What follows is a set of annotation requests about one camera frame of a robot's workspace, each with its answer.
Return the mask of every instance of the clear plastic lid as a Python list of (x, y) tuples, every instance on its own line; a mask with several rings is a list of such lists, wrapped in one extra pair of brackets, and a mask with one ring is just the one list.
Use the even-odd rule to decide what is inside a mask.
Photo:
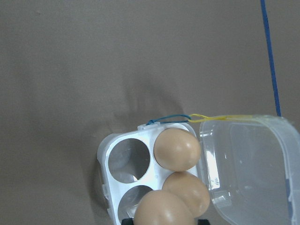
[(249, 116), (200, 126), (212, 202), (232, 225), (300, 224), (300, 135), (285, 119)]

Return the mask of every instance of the blue string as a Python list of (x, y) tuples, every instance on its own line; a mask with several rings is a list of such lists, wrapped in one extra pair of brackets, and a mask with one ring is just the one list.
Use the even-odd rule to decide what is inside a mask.
[(276, 74), (275, 74), (275, 66), (274, 66), (274, 59), (273, 59), (273, 52), (272, 52), (270, 28), (269, 28), (266, 4), (265, 4), (264, 0), (261, 0), (261, 7), (262, 7), (262, 18), (263, 18), (264, 32), (266, 34), (266, 40), (267, 40), (267, 46), (268, 46), (269, 63), (270, 63), (270, 70), (271, 70), (271, 78), (272, 78), (276, 113), (277, 113), (277, 116), (281, 116), (279, 95), (278, 95), (277, 81), (276, 81)]
[[(149, 120), (148, 123), (146, 123), (146, 125), (150, 125), (150, 124), (153, 124), (155, 122), (159, 122), (160, 120), (166, 120), (166, 119), (173, 118), (173, 117), (185, 117), (185, 118), (188, 118), (189, 120), (191, 120), (191, 117), (189, 115), (174, 114), (174, 115), (164, 116), (164, 117), (158, 118), (156, 120)], [(187, 123), (187, 122), (188, 122), (188, 120), (175, 120), (175, 121), (163, 121), (163, 122), (160, 122), (160, 123)]]

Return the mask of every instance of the white plastic egg tray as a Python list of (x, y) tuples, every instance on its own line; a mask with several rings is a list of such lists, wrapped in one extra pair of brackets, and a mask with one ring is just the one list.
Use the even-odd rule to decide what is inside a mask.
[[(134, 217), (140, 199), (151, 190), (161, 189), (173, 171), (161, 167), (154, 158), (157, 136), (168, 128), (195, 132), (186, 123), (140, 125), (137, 131), (111, 134), (100, 144), (97, 159), (101, 165), (102, 188), (108, 201), (108, 214), (115, 225)], [(200, 177), (199, 164), (188, 170)]]

